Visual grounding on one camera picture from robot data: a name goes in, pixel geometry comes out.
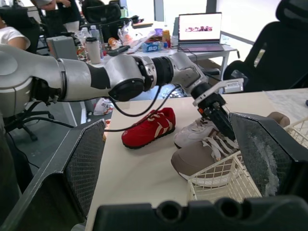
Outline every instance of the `laptop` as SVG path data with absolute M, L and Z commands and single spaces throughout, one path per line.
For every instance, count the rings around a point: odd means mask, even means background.
M 179 15 L 179 47 L 183 52 L 223 51 L 221 13 Z

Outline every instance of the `brown shoe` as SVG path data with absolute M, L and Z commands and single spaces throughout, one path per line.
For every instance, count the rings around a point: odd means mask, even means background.
M 191 175 L 215 164 L 238 150 L 237 142 L 233 142 L 221 133 L 218 133 L 177 150 L 171 158 L 171 164 L 181 177 L 188 180 Z M 206 172 L 205 179 L 200 178 L 200 182 L 193 183 L 211 187 L 225 185 L 228 181 L 231 164 L 232 160 L 227 160 L 223 164 L 209 169 Z
M 279 124 L 283 128 L 290 125 L 289 117 L 285 116 L 284 114 L 281 114 L 280 112 L 272 112 L 267 117 L 274 119 L 277 124 Z

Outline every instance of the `laptop screen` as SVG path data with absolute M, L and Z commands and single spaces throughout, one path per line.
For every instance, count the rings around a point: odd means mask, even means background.
M 220 40 L 221 13 L 179 15 L 179 41 Z

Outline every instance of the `window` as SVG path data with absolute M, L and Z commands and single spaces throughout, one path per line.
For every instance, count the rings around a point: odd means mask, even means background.
M 205 13 L 206 0 L 164 0 L 165 23 L 173 27 L 175 17 L 182 13 Z
M 140 18 L 144 18 L 145 22 L 154 21 L 153 0 L 126 0 L 126 3 L 129 17 L 138 15 Z
M 217 0 L 217 12 L 222 12 L 221 30 L 255 41 L 263 27 L 276 19 L 281 0 Z

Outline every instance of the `white shoelace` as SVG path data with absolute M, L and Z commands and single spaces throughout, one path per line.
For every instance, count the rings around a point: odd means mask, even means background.
M 197 121 L 195 121 L 197 127 L 192 128 L 192 131 L 196 131 L 196 132 L 202 131 L 202 130 L 204 129 L 204 127 L 207 126 L 207 123 L 208 123 L 208 122 L 209 122 L 209 120 L 202 118 L 202 119 L 200 120 L 200 123 L 201 123 L 201 124 L 198 125 Z
M 163 113 L 158 113 L 158 114 L 151 115 L 151 116 L 148 118 L 148 121 L 150 121 L 150 122 L 154 121 L 154 120 L 155 120 L 155 117 L 156 117 L 156 118 L 160 118 L 159 114 L 164 115 Z
M 216 160 L 219 161 L 219 160 L 221 160 L 221 154 L 223 154 L 225 157 L 227 157 L 230 154 L 234 153 L 234 150 L 230 149 L 219 136 L 216 136 L 215 138 L 217 138 L 219 140 L 221 146 L 223 146 L 223 148 L 228 153 L 224 152 L 224 150 L 220 147 L 220 145 L 217 143 L 217 141 L 213 139 L 213 137 L 205 137 L 202 141 L 203 146 L 204 147 L 208 146 L 212 149 L 211 155 L 212 155 L 213 158 L 215 158 Z M 228 137 L 225 137 L 225 140 L 228 143 L 228 145 L 230 145 L 231 147 L 233 147 L 235 149 L 239 149 L 239 145 L 238 145 L 237 141 L 232 141 Z

